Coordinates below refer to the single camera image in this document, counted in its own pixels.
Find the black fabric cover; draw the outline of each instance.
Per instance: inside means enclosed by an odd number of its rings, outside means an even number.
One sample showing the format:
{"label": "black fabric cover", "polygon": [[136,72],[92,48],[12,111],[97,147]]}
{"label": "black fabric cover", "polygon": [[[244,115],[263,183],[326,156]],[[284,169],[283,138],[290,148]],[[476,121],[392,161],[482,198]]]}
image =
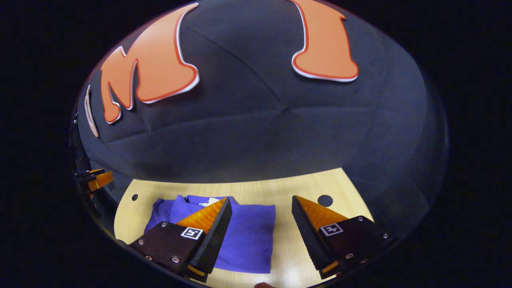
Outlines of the black fabric cover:
{"label": "black fabric cover", "polygon": [[[99,138],[84,116],[87,85],[78,124],[93,168],[126,179],[205,183],[342,167],[376,222],[390,233],[410,232],[435,199],[447,151],[442,105],[412,57],[364,20],[332,6],[347,18],[359,76],[349,83],[305,78],[291,65],[304,44],[294,3],[199,3],[180,31],[183,58],[199,70],[192,90],[153,104],[135,99],[132,110],[121,106],[121,119],[111,125],[100,97],[104,59],[92,72]],[[120,43],[127,53],[149,24]],[[135,76],[134,89],[137,83]]]}

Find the wooden table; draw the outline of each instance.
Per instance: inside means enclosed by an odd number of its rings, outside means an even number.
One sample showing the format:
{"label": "wooden table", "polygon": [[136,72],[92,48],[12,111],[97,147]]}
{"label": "wooden table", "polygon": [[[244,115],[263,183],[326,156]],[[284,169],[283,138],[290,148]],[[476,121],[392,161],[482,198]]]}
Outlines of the wooden table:
{"label": "wooden table", "polygon": [[[138,194],[136,201],[132,201],[134,194]],[[144,233],[153,203],[158,198],[174,200],[177,195],[229,195],[241,205],[275,205],[270,274],[214,269],[206,283],[213,288],[252,288],[263,281],[279,288],[296,288],[309,287],[327,280],[320,279],[293,219],[293,195],[315,202],[319,196],[329,195],[333,199],[330,209],[349,218],[364,215],[373,220],[365,202],[341,168],[281,179],[235,183],[189,184],[133,180],[117,209],[114,221],[116,238],[132,243]]]}

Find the black background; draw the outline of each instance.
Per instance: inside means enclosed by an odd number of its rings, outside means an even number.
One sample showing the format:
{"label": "black background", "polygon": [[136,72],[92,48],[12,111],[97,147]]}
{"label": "black background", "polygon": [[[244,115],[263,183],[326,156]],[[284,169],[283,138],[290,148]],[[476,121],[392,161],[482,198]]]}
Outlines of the black background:
{"label": "black background", "polygon": [[[73,190],[66,154],[71,109],[98,60],[140,25],[183,1],[5,4],[4,137],[11,286],[163,286],[173,283],[109,242]],[[509,286],[512,120],[505,42],[510,4],[336,2],[394,38],[438,87],[450,129],[442,192],[395,250],[342,286]]]}

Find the folded purple shirt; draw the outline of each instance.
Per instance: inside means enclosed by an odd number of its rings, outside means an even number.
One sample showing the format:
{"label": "folded purple shirt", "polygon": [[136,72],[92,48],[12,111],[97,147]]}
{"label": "folded purple shirt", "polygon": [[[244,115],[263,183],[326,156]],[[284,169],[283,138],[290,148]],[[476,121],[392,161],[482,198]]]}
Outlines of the folded purple shirt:
{"label": "folded purple shirt", "polygon": [[[144,233],[156,224],[167,221],[177,223],[201,210],[210,197],[178,195],[176,200],[158,199],[153,204],[151,218]],[[270,273],[272,255],[272,232],[274,230],[275,206],[238,205],[231,200],[231,221],[224,236],[215,268],[245,272]]]}

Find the purple cloth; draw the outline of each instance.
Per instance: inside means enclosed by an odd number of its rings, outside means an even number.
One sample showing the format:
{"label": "purple cloth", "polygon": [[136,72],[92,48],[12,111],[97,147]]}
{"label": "purple cloth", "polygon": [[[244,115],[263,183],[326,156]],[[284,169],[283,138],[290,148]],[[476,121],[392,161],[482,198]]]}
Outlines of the purple cloth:
{"label": "purple cloth", "polygon": [[[162,221],[181,221],[203,209],[199,203],[206,203],[209,198],[178,195],[176,200],[158,199],[153,204],[153,212],[144,233]],[[233,213],[215,268],[245,273],[270,273],[275,206],[238,205],[231,196],[229,199]]]}

